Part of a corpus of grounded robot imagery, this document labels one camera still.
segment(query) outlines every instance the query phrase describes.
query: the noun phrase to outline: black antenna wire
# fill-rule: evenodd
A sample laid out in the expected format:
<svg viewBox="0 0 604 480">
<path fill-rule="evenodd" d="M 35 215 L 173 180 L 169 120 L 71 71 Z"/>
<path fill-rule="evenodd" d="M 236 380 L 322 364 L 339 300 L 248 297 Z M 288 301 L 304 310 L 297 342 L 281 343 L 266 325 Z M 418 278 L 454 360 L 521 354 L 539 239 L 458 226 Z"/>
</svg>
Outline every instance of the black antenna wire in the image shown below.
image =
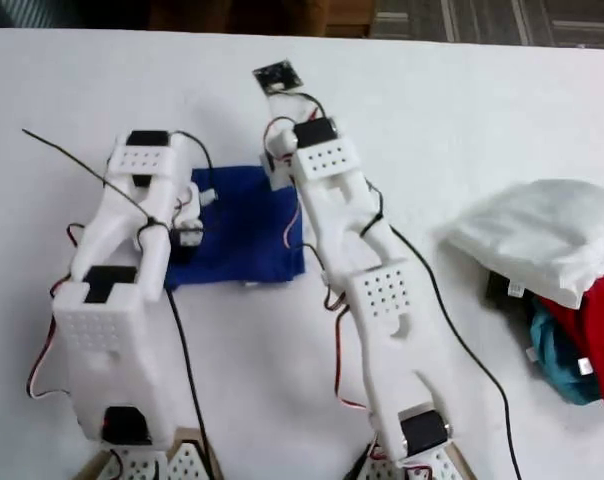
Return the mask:
<svg viewBox="0 0 604 480">
<path fill-rule="evenodd" d="M 103 184 L 108 185 L 113 190 L 115 190 L 116 192 L 118 192 L 120 195 L 122 195 L 124 198 L 126 198 L 129 202 L 131 202 L 131 204 L 135 208 L 137 208 L 138 210 L 140 210 L 140 212 L 142 212 L 144 214 L 144 216 L 149 220 L 149 223 L 151 223 L 151 224 L 159 224 L 160 223 L 157 220 L 155 220 L 151 215 L 149 215 L 149 213 L 146 210 L 144 210 L 129 195 L 127 195 L 121 189 L 119 189 L 118 187 L 116 187 L 115 185 L 113 185 L 106 178 L 104 178 L 102 175 L 100 175 L 99 173 L 97 173 L 95 170 L 93 170 L 91 167 L 89 167 L 86 163 L 84 163 L 82 160 L 80 160 L 79 158 L 77 158 L 75 155 L 69 153 L 68 151 L 66 151 L 61 146 L 56 145 L 55 143 L 53 143 L 53 142 L 51 142 L 51 141 L 49 141 L 49 140 L 47 140 L 45 138 L 42 138 L 39 135 L 36 135 L 35 133 L 27 130 L 26 128 L 23 128 L 22 131 L 24 133 L 26 133 L 29 137 L 35 138 L 36 140 L 44 143 L 45 145 L 48 145 L 49 147 L 55 148 L 58 152 L 62 153 L 63 155 L 66 155 L 68 158 L 70 158 L 71 160 L 73 160 L 76 164 L 78 164 L 84 170 L 86 170 L 87 172 L 89 172 L 92 176 L 94 176 L 95 178 L 97 178 L 98 180 L 100 180 L 101 182 L 103 182 Z"/>
</svg>

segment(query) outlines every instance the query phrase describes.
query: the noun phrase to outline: black circuit board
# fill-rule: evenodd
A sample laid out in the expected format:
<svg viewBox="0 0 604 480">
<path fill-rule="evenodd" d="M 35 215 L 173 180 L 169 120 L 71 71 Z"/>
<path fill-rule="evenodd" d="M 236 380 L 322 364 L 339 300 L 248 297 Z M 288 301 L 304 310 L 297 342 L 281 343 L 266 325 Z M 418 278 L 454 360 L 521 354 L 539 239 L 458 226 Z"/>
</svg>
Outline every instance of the black circuit board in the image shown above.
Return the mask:
<svg viewBox="0 0 604 480">
<path fill-rule="evenodd" d="M 302 80 L 295 73 L 291 62 L 288 60 L 253 70 L 253 76 L 266 95 L 286 92 L 303 85 Z"/>
</svg>

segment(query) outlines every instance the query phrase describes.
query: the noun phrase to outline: teal cloth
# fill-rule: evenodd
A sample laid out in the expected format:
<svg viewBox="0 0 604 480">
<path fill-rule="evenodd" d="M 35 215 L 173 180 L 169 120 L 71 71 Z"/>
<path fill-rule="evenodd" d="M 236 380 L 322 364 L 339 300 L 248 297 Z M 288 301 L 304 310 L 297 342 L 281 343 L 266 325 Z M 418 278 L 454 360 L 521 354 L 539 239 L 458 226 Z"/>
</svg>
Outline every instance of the teal cloth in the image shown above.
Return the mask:
<svg viewBox="0 0 604 480">
<path fill-rule="evenodd" d="M 571 339 L 551 313 L 537 299 L 533 300 L 531 340 L 544 375 L 558 392 L 576 405 L 586 405 L 602 398 L 595 374 L 581 375 L 581 357 Z"/>
</svg>

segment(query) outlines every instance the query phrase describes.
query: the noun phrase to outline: blue cloth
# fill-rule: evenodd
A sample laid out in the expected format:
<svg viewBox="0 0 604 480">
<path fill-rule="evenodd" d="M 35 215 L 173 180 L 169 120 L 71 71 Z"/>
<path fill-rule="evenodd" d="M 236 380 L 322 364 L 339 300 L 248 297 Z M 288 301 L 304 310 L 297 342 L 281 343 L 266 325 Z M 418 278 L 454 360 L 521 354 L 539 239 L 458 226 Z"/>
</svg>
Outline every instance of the blue cloth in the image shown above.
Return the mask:
<svg viewBox="0 0 604 480">
<path fill-rule="evenodd" d="M 580 374 L 578 359 L 581 355 L 562 326 L 537 299 L 533 300 L 533 308 L 531 339 L 538 364 L 549 382 L 576 405 L 602 398 L 596 376 Z"/>
<path fill-rule="evenodd" d="M 194 170 L 191 178 L 200 191 L 210 187 L 206 169 Z M 216 168 L 213 182 L 218 200 L 202 210 L 202 244 L 188 264 L 169 264 L 166 285 L 277 283 L 304 273 L 302 249 L 289 250 L 282 241 L 297 206 L 295 190 L 272 191 L 261 167 Z M 302 243 L 302 215 L 290 230 L 289 243 Z"/>
</svg>

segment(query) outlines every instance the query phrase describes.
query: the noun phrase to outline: perforated white panel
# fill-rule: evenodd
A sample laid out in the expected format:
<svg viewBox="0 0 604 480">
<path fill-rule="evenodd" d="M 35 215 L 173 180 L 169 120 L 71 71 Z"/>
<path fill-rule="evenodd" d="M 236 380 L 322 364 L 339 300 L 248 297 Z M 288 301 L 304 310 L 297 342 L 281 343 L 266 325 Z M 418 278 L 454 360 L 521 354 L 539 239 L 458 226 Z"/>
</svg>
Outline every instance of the perforated white panel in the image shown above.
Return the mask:
<svg viewBox="0 0 604 480">
<path fill-rule="evenodd" d="M 106 464 L 97 480 L 165 480 L 167 478 L 166 455 L 159 452 L 118 451 L 122 460 L 122 472 L 115 456 Z"/>
<path fill-rule="evenodd" d="M 355 148 L 343 138 L 298 149 L 293 156 L 296 177 L 301 176 L 305 181 L 337 175 L 358 168 L 359 165 Z"/>
<path fill-rule="evenodd" d="M 176 162 L 169 147 L 118 146 L 109 162 L 112 173 L 135 175 L 169 175 Z"/>
<path fill-rule="evenodd" d="M 117 325 L 121 316 L 110 312 L 66 313 L 58 318 L 58 323 L 71 347 L 118 351 L 120 339 Z"/>
<path fill-rule="evenodd" d="M 169 463 L 169 480 L 209 480 L 195 445 L 183 443 Z"/>
<path fill-rule="evenodd" d="M 349 300 L 365 316 L 398 316 L 409 310 L 406 285 L 408 262 L 398 260 L 349 279 Z"/>
<path fill-rule="evenodd" d="M 426 468 L 418 466 L 427 465 L 433 469 L 432 480 L 465 480 L 467 477 L 462 475 L 457 469 L 455 463 L 442 448 L 435 450 L 425 456 L 419 456 L 411 459 L 409 465 L 414 466 L 406 471 L 406 478 L 410 480 L 427 480 L 429 471 Z M 404 470 L 397 468 L 393 462 L 388 460 L 367 459 L 358 480 L 404 480 Z"/>
</svg>

